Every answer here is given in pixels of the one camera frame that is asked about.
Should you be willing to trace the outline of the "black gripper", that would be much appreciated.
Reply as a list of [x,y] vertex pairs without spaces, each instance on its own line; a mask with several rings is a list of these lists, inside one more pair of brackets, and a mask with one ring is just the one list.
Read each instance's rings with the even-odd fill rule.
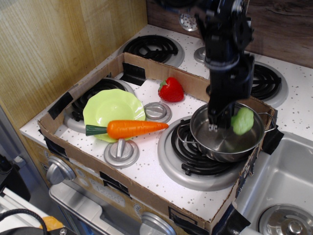
[[210,71],[210,85],[206,88],[209,95],[209,131],[230,128],[236,101],[250,97],[254,63],[254,56],[244,53],[233,68],[227,71]]

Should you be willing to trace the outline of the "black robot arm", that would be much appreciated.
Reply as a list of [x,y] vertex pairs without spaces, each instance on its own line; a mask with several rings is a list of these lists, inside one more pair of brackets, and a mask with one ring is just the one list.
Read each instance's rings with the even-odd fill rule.
[[210,71],[206,92],[209,130],[228,129],[237,100],[250,97],[254,57],[245,53],[253,40],[243,0],[159,0],[167,10],[194,13],[204,40],[204,65]]

